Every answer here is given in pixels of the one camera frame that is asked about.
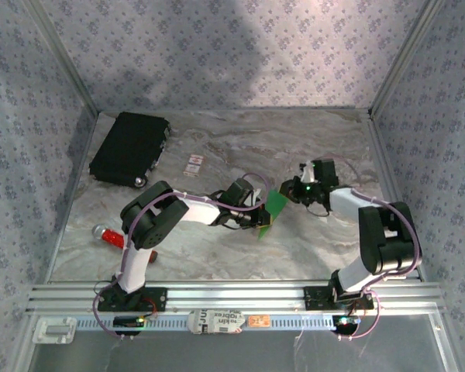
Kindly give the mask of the small red white card box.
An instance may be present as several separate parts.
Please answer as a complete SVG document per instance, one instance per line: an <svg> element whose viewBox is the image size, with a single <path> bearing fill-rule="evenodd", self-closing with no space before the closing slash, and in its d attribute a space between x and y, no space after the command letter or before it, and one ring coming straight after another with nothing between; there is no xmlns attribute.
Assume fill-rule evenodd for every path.
<svg viewBox="0 0 465 372"><path fill-rule="evenodd" d="M188 162L183 171L183 174L189 177L197 177L200 173L200 169L204 163L204 160L205 158L203 156L192 154L188 158Z"/></svg>

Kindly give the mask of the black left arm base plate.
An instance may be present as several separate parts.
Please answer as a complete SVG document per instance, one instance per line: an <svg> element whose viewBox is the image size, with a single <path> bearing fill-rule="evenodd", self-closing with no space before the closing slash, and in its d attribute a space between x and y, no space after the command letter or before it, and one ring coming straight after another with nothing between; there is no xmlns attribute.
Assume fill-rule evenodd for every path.
<svg viewBox="0 0 465 372"><path fill-rule="evenodd" d="M167 304L167 289L164 287L141 287L126 293L116 285L102 292L102 301L97 305L100 312L164 312Z"/></svg>

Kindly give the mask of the black hard case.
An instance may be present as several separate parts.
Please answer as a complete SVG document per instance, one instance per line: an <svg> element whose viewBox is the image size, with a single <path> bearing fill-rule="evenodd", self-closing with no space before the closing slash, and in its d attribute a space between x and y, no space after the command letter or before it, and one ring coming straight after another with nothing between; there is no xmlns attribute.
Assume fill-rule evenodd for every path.
<svg viewBox="0 0 465 372"><path fill-rule="evenodd" d="M98 181L136 188L135 179L147 178L157 165L170 130L162 117L120 113L89 164L89 174Z"/></svg>

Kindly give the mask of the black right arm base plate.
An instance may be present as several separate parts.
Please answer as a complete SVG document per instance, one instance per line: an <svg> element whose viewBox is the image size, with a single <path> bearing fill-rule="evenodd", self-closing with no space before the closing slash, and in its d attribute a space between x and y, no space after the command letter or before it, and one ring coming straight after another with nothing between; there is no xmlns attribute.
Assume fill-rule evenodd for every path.
<svg viewBox="0 0 465 372"><path fill-rule="evenodd" d="M303 299L307 311L315 310L372 310L372 298L361 292L338 295L330 286L308 286L303 288Z"/></svg>

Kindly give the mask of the aluminium side rail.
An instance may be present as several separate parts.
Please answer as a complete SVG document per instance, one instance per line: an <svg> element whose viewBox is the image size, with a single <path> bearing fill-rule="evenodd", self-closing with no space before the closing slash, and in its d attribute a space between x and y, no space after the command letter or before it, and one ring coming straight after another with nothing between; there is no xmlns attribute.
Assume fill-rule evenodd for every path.
<svg viewBox="0 0 465 372"><path fill-rule="evenodd" d="M66 154L71 162L71 169L67 172L67 181L65 182L64 189L53 204L56 208L56 218L52 234L47 240L46 271L40 282L41 284L48 284L53 273L57 252L71 212L74 194L82 174L97 118L98 112L96 110L92 111L87 107L83 107L74 127L73 136L67 142Z"/></svg>
<svg viewBox="0 0 465 372"><path fill-rule="evenodd" d="M372 117L372 111L368 109L364 112L368 117L367 132L370 141L370 152L383 196L387 201L403 201L381 131Z"/></svg>

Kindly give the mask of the red bottle with silver cap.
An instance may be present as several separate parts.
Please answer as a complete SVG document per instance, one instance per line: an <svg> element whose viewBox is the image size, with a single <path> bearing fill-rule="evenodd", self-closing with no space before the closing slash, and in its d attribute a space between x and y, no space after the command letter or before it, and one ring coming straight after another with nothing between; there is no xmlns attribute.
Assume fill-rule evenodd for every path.
<svg viewBox="0 0 465 372"><path fill-rule="evenodd" d="M91 233L95 239L104 241L121 250L123 250L126 247L124 235L119 232L116 232L114 229L110 229L104 224L95 225L92 228Z"/></svg>

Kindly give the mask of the aluminium frame post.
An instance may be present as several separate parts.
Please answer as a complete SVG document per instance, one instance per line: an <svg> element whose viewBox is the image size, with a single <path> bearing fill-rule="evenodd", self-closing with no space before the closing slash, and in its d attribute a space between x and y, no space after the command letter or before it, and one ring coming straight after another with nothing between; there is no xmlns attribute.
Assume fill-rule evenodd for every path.
<svg viewBox="0 0 465 372"><path fill-rule="evenodd" d="M96 116L98 114L96 105L40 0L22 0L22 3L46 40L66 79L82 100L84 107Z"/></svg>
<svg viewBox="0 0 465 372"><path fill-rule="evenodd" d="M446 0L425 0L420 8L405 41L369 108L369 115L372 120L376 120L381 116L445 2Z"/></svg>

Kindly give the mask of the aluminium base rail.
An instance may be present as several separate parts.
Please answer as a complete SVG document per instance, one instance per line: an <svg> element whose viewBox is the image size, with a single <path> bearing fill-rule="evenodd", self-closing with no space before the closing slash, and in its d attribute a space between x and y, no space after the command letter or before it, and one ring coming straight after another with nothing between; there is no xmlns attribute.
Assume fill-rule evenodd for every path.
<svg viewBox="0 0 465 372"><path fill-rule="evenodd" d="M325 281L150 281L166 288L166 310L184 313L198 308L234 308L252 313L305 310L304 288L325 287ZM26 311L37 315L88 314L95 297L92 282L38 284L29 292ZM385 315L428 314L446 309L437 283L416 278L373 286Z"/></svg>

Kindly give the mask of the newspaper wrapped roll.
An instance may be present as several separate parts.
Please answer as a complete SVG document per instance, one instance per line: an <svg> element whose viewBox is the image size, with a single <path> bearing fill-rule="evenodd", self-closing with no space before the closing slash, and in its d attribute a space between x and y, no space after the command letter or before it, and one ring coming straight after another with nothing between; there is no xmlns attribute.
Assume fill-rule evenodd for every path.
<svg viewBox="0 0 465 372"><path fill-rule="evenodd" d="M245 321L238 310L198 309L189 313L187 326L195 335L237 334L242 332Z"/></svg>

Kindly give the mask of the green cloth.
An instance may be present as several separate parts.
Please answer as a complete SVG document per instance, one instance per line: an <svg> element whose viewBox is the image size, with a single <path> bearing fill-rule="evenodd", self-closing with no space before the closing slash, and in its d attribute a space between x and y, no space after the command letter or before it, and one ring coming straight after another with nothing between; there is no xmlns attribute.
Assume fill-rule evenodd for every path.
<svg viewBox="0 0 465 372"><path fill-rule="evenodd" d="M267 195L267 200L264 205L266 207L266 210L276 220L287 203L288 203L288 199L284 195L282 195L279 191L270 190ZM259 228L258 240L263 239L263 237L267 234L270 228L271 226Z"/></svg>

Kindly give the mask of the white plastic bracket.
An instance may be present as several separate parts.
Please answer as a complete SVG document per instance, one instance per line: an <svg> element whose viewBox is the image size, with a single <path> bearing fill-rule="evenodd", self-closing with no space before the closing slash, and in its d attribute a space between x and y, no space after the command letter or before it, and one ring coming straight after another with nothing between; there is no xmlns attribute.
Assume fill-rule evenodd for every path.
<svg viewBox="0 0 465 372"><path fill-rule="evenodd" d="M77 323L77 319L72 317L40 317L32 341L35 344L70 344L74 340Z"/></svg>

